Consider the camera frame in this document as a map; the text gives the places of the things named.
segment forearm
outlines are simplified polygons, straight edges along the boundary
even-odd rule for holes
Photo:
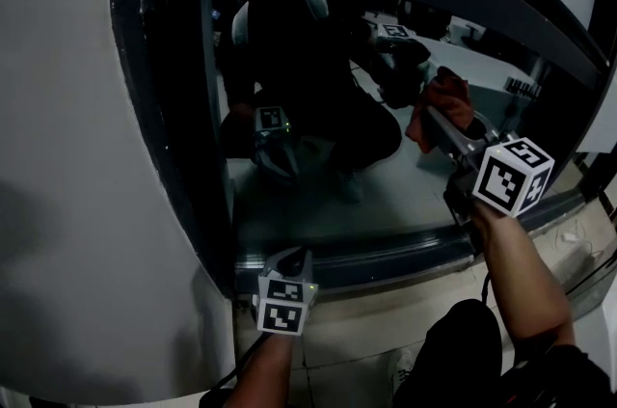
[[[568,300],[521,224],[488,207],[474,221],[483,234],[493,291],[511,338],[553,332],[557,342],[574,343]]]
[[[284,408],[289,391],[293,336],[272,335],[239,377],[227,408]]]

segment black frame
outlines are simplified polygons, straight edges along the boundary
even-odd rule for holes
[[[232,296],[234,289],[245,290],[243,283],[247,282],[243,276],[255,272],[254,264],[277,249],[263,249],[256,256],[239,256],[238,287],[234,285],[234,238],[225,203],[225,187],[219,176],[222,160],[212,155],[216,138],[205,100],[208,91],[199,1],[112,0],[114,31],[140,127],[178,218],[206,270],[223,293]],[[553,79],[558,77],[562,84],[570,85],[564,104],[570,101],[577,107],[573,110],[577,113],[570,116],[573,142],[564,148],[561,138],[554,135],[559,125],[547,122],[550,88],[543,90],[539,100],[541,108],[528,115],[526,124],[529,136],[540,139],[539,144],[556,158],[553,178],[557,177],[559,168],[565,166],[582,140],[606,90],[607,62],[589,34],[560,0],[415,1],[498,30],[556,64]],[[174,36],[171,48],[166,47],[170,44],[169,36],[166,41],[160,36],[150,37],[149,42],[145,39],[148,23],[158,18],[157,12],[163,8],[172,9],[165,22],[165,29]],[[505,9],[508,18],[504,18]],[[166,60],[167,53],[175,57],[172,66]],[[181,81],[182,87],[175,81]],[[544,128],[544,135],[538,124]],[[566,210],[580,204],[580,200],[578,191],[550,198],[534,207],[523,219],[535,222],[534,225],[544,224],[552,207]],[[388,277],[397,279],[409,275],[414,262],[423,262],[424,268],[434,267],[476,253],[469,236],[456,227],[396,237],[386,243],[383,239],[379,243],[370,240],[347,242],[337,245],[335,251],[315,248],[315,273],[322,279],[322,286],[361,286]],[[399,262],[408,265],[397,266]]]

